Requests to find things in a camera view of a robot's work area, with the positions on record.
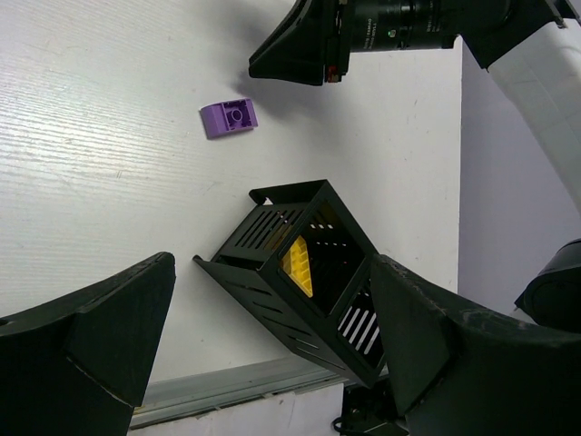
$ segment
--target gray wall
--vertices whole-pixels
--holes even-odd
[[[581,0],[574,0],[581,10]],[[466,48],[458,291],[507,313],[581,219],[518,111]]]

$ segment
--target black cylinder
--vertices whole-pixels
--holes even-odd
[[[441,0],[356,0],[352,52],[448,48]]]

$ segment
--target black basket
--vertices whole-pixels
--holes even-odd
[[[292,352],[371,386],[385,364],[369,291],[377,252],[329,182],[253,190],[258,204],[210,262],[195,261]],[[302,236],[313,296],[281,268]]]

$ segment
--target yellow block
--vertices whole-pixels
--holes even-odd
[[[281,267],[291,279],[297,283],[303,292],[312,298],[312,282],[310,281],[309,252],[307,242],[302,236],[282,258]]]

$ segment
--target black metal container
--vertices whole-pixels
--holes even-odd
[[[212,260],[194,260],[292,352],[371,386],[385,364],[369,291],[375,247],[327,181],[250,197],[257,206]],[[299,236],[311,298],[281,268]]]

